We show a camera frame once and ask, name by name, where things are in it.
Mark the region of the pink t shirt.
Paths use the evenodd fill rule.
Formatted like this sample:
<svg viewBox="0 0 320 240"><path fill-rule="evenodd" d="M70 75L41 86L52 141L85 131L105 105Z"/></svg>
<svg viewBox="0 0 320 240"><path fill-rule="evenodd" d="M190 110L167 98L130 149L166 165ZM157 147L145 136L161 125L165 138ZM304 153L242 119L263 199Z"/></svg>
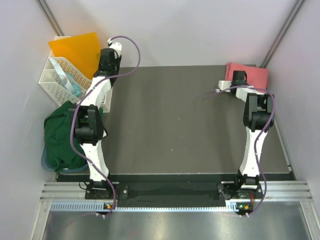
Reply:
<svg viewBox="0 0 320 240"><path fill-rule="evenodd" d="M234 71L245 71L247 75L247 83L255 88L266 89L268 87L269 70L255 66L247 66L234 62L226 65L225 81L233 80Z"/></svg>

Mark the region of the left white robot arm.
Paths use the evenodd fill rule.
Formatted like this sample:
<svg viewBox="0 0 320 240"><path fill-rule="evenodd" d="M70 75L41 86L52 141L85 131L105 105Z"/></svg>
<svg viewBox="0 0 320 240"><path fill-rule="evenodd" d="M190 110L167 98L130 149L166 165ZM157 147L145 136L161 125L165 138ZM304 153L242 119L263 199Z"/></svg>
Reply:
<svg viewBox="0 0 320 240"><path fill-rule="evenodd" d="M115 76L119 73L121 59L120 48L110 46L102 49L98 69L83 100L69 108L70 121L74 122L71 132L83 149L82 156L85 156L89 166L89 186L96 188L97 194L105 199L113 194L114 187L107 182L109 169L104 161L102 139L108 133L103 125L100 107L117 79Z"/></svg>

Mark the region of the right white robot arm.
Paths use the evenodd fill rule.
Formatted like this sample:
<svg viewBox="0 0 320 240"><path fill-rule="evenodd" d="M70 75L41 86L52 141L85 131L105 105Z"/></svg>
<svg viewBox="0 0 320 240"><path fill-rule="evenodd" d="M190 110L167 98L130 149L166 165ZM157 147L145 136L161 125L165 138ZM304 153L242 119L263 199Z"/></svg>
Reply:
<svg viewBox="0 0 320 240"><path fill-rule="evenodd" d="M247 73L243 70L233 72L230 92L245 102L245 150L236 183L233 185L234 194L245 198L260 187L260 157L265 138L275 121L275 96L267 89L249 85Z"/></svg>

